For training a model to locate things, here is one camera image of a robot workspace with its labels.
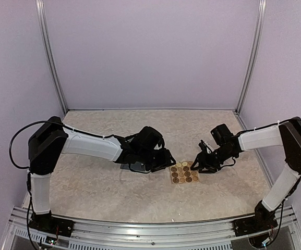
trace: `purple wall panel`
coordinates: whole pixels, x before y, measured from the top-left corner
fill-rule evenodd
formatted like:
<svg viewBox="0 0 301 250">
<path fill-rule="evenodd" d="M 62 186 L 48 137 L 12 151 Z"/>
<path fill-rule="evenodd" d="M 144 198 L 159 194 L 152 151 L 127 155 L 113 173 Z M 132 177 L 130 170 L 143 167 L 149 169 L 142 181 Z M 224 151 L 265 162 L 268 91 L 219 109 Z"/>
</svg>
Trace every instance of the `purple wall panel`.
<svg viewBox="0 0 301 250">
<path fill-rule="evenodd" d="M 258 0 L 45 2 L 71 109 L 236 107 Z"/>
<path fill-rule="evenodd" d="M 27 123 L 62 115 L 45 58 L 34 1 L 0 1 L 0 239 L 26 192 L 26 171 L 11 165 L 8 145 Z M 14 156 L 28 164 L 27 131 Z"/>
<path fill-rule="evenodd" d="M 268 1 L 242 118 L 253 128 L 293 116 L 301 116 L 301 1 Z M 284 166 L 283 150 L 261 152 L 276 179 Z M 292 201 L 301 226 L 301 183 Z"/>
</svg>

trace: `table surface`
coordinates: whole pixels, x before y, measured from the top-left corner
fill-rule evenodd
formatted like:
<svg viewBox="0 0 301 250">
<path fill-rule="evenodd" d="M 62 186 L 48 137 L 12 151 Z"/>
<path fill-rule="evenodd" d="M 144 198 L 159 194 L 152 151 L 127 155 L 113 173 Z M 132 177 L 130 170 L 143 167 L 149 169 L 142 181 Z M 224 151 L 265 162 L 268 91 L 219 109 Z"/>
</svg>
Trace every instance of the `table surface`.
<svg viewBox="0 0 301 250">
<path fill-rule="evenodd" d="M 226 123 L 241 130 L 231 111 L 70 111 L 64 123 L 92 133 L 128 136 L 144 126 L 160 131 L 177 161 L 194 160 L 198 143 L 217 148 L 210 131 Z M 61 155 L 51 177 L 52 213 L 118 222 L 182 222 L 252 213 L 269 187 L 254 152 L 243 152 L 234 167 L 199 174 L 200 182 L 172 184 L 167 168 L 140 174 L 105 159 Z"/>
</svg>

